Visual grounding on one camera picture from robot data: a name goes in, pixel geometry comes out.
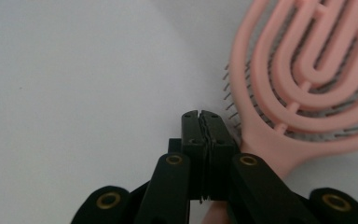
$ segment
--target white surface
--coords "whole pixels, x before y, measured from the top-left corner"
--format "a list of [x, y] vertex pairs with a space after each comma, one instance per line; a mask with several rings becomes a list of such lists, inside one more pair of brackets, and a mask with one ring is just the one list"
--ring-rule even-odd
[[[150, 179], [183, 113], [224, 115], [221, 76], [247, 4], [0, 1], [0, 223], [69, 223], [94, 190]], [[358, 153], [287, 183], [358, 200]], [[199, 223], [206, 206], [193, 205]]]

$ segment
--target gold rivet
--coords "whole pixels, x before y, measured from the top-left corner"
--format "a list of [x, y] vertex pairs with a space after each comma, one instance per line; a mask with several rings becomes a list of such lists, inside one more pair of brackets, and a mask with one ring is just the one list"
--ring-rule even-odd
[[174, 156], [167, 157], [167, 159], [165, 159], [165, 161], [170, 165], [177, 165], [177, 164], [182, 163], [183, 159], [180, 156], [174, 155]]
[[242, 156], [240, 161], [245, 165], [256, 165], [257, 160], [251, 156]]
[[101, 209], [113, 208], [120, 202], [121, 197], [117, 192], [111, 191], [101, 195], [97, 200], [97, 206]]
[[351, 211], [351, 204], [348, 203], [345, 199], [335, 194], [325, 194], [324, 196], [322, 196], [322, 199], [331, 208], [336, 209], [340, 212]]

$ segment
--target white background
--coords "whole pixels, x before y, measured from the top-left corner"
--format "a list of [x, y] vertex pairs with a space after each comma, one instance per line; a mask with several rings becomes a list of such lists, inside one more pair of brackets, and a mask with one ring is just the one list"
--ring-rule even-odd
[[[226, 117], [224, 67], [249, 2], [0, 1], [0, 223], [69, 223], [106, 185], [134, 190], [180, 117]], [[358, 200], [358, 152], [286, 180]], [[192, 203], [191, 223], [206, 205]]]

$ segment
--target pink hairbrush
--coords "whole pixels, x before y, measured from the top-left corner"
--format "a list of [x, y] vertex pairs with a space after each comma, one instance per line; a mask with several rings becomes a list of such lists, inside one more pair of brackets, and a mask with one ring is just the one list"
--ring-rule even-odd
[[[237, 32], [228, 96], [241, 151], [284, 178], [304, 161], [358, 150], [358, 1], [279, 1], [258, 34], [268, 4], [254, 1]], [[228, 223], [225, 204], [203, 223]]]

